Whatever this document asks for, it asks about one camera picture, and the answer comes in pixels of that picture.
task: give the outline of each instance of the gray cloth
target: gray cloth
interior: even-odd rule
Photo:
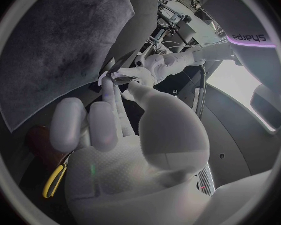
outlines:
[[[133,15],[130,0],[39,0],[0,59],[0,110],[9,130],[55,99],[95,82]]]

